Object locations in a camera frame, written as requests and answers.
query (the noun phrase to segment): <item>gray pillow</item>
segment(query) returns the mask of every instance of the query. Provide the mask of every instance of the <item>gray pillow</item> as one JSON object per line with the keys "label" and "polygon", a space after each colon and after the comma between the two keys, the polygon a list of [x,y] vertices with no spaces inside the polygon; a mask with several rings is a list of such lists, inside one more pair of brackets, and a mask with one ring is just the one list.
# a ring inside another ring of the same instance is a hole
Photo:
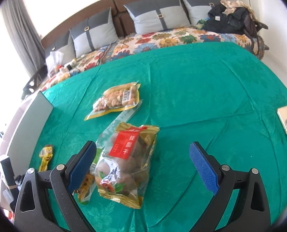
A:
{"label": "gray pillow", "polygon": [[45,48],[45,59],[50,56],[51,51],[59,51],[64,54],[62,59],[62,65],[71,62],[76,58],[75,47],[73,45],[73,38],[70,35],[70,31],[67,31],[65,35],[59,37],[53,44]]}
{"label": "gray pillow", "polygon": [[220,3],[221,0],[183,0],[188,12],[192,26],[199,20],[209,18],[208,12],[211,8]]}
{"label": "gray pillow", "polygon": [[77,57],[119,40],[112,22],[111,8],[83,20],[70,32]]}
{"label": "gray pillow", "polygon": [[139,0],[124,5],[137,34],[190,27],[180,0]]}

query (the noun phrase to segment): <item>white plastic bag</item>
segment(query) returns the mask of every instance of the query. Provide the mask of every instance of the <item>white plastic bag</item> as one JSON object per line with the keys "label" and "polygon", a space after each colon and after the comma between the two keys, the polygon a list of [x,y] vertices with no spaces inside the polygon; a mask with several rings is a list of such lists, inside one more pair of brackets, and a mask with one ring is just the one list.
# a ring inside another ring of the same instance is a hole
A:
{"label": "white plastic bag", "polygon": [[50,56],[45,60],[48,67],[48,75],[51,78],[54,74],[59,72],[59,66],[62,65],[64,53],[59,51],[51,51]]}

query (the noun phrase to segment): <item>teal bed cover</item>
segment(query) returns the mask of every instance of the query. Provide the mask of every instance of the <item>teal bed cover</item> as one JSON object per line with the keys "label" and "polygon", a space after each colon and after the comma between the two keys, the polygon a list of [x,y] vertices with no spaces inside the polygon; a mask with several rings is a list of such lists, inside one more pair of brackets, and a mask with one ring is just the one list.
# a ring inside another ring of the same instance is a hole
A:
{"label": "teal bed cover", "polygon": [[[212,193],[189,158],[199,141],[220,164],[234,170],[257,168],[268,196],[272,222],[287,204],[287,136],[276,109],[287,105],[287,89],[255,56],[234,43],[195,43],[152,50],[106,63],[44,92],[54,109],[40,135],[30,166],[53,144],[49,168],[96,141],[118,113],[84,121],[108,88],[139,81],[143,103],[129,123],[160,127],[150,181],[139,210],[100,197],[79,204],[97,232],[188,232]],[[218,228],[226,225],[237,197]],[[67,225],[49,198],[59,225]]]}

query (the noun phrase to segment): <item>curtain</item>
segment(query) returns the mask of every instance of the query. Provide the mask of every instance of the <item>curtain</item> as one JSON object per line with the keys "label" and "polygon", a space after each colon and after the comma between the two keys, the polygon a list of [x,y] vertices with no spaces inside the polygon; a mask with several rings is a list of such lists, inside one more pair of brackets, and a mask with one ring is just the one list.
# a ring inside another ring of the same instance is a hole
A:
{"label": "curtain", "polygon": [[24,2],[23,0],[5,0],[0,9],[11,41],[26,72],[32,77],[44,66],[45,52]]}

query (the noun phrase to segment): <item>yellow snack packet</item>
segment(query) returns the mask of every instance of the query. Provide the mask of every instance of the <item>yellow snack packet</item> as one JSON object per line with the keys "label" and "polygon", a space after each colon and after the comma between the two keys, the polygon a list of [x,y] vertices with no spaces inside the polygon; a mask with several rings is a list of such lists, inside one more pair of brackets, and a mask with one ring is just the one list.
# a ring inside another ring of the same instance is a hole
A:
{"label": "yellow snack packet", "polygon": [[121,122],[95,168],[99,194],[130,208],[141,208],[149,181],[151,156],[159,127]]}
{"label": "yellow snack packet", "polygon": [[93,104],[93,110],[84,120],[103,116],[111,112],[131,109],[139,103],[140,84],[132,82],[109,88]]}
{"label": "yellow snack packet", "polygon": [[47,171],[49,161],[53,157],[53,145],[46,145],[43,149],[41,149],[39,157],[41,158],[41,164],[38,171]]}

